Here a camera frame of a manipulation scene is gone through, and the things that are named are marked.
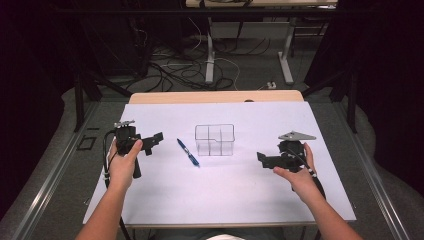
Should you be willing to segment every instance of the white sheet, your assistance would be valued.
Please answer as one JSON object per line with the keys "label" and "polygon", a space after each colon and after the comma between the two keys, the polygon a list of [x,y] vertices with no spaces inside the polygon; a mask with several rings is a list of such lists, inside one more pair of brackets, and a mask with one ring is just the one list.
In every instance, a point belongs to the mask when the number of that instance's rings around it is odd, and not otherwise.
{"label": "white sheet", "polygon": [[[127,192],[128,225],[254,225],[314,222],[290,184],[262,168],[256,152],[279,155],[279,135],[292,130],[308,141],[327,200],[348,221],[356,220],[307,102],[127,104],[122,121],[135,120],[142,138],[163,132],[151,156],[138,156],[142,177]],[[200,124],[234,124],[233,156],[198,156],[194,130]],[[193,166],[181,139],[200,163]],[[84,223],[105,192],[102,178]]]}

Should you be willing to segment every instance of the wire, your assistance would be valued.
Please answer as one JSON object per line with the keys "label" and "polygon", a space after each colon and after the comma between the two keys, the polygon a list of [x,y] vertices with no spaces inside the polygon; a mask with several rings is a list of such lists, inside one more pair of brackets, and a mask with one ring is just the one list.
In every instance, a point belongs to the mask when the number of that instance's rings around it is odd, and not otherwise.
{"label": "wire", "polygon": [[197,31],[199,31],[199,42],[197,43],[196,46],[194,46],[189,52],[195,50],[197,47],[200,46],[200,44],[202,43],[202,32],[200,31],[200,28],[193,22],[193,20],[191,20],[191,18],[188,18],[188,20],[191,21],[191,23],[193,23],[194,27],[196,27]]}
{"label": "wire", "polygon": [[216,60],[224,60],[224,61],[227,61],[227,62],[229,62],[229,63],[231,63],[231,64],[233,64],[234,66],[237,67],[237,75],[236,75],[236,77],[234,79],[234,88],[238,91],[237,86],[236,86],[236,82],[237,82],[237,79],[238,79],[238,77],[240,75],[240,68],[239,68],[239,66],[236,63],[234,63],[234,62],[232,62],[232,61],[230,61],[228,59],[225,59],[225,58],[215,58],[215,61]]}

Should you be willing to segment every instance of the blue pen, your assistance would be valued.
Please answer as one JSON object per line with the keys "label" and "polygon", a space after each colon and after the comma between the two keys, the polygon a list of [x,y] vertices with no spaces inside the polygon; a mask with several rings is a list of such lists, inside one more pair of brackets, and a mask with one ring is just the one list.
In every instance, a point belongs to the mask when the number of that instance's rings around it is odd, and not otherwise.
{"label": "blue pen", "polygon": [[191,160],[191,162],[194,164],[194,166],[200,167],[199,162],[194,158],[194,156],[190,153],[190,151],[186,148],[183,142],[181,142],[180,139],[177,138],[178,144],[180,144],[181,148],[187,153],[188,158]]}

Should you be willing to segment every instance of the cable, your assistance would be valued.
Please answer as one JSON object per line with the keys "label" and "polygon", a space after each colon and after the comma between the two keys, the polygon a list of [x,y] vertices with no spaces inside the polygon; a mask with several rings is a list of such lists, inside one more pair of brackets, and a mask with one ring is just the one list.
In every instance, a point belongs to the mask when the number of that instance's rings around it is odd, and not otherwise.
{"label": "cable", "polygon": [[227,62],[229,62],[229,63],[231,63],[231,64],[233,64],[234,66],[237,67],[237,75],[236,75],[236,78],[234,79],[234,84],[233,85],[234,85],[234,88],[238,91],[237,86],[236,86],[236,82],[237,82],[237,79],[238,79],[238,77],[240,75],[240,68],[239,68],[239,66],[237,64],[235,64],[234,62],[232,62],[232,61],[230,61],[228,59],[225,59],[225,58],[215,58],[215,61],[216,60],[224,60],[224,61],[227,61]]}

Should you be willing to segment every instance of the table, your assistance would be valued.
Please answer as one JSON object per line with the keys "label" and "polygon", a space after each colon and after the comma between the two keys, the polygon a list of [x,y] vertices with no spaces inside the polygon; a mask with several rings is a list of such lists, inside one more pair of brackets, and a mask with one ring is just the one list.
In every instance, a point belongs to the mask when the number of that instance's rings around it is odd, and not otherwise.
{"label": "table", "polygon": [[[328,202],[345,220],[356,220],[309,104],[297,91],[134,94],[121,120],[132,119],[142,137],[162,131],[164,140],[151,156],[138,156],[142,177],[133,181],[122,213],[129,227],[314,224],[290,184],[262,168],[256,157],[257,151],[277,155],[278,135],[292,130],[317,137],[308,144]],[[232,156],[197,156],[194,128],[204,123],[234,124]],[[177,137],[200,168],[178,146]],[[104,191],[101,176],[84,223]]]}
{"label": "table", "polygon": [[[199,8],[200,0],[186,0],[187,7]],[[205,7],[242,7],[244,2],[239,3],[219,3],[205,0]],[[301,7],[301,6],[325,6],[337,4],[337,0],[253,0],[249,7]],[[213,69],[215,52],[213,51],[213,38],[237,38],[239,23],[237,22],[212,22],[209,18],[210,33],[208,33],[208,60],[206,67],[206,83],[213,82]],[[289,22],[245,22],[243,30],[238,38],[269,38],[284,39],[283,51],[278,52],[278,58],[283,71],[286,84],[294,84],[290,67],[287,62],[287,55],[293,38],[296,26],[296,18],[291,18]]]}

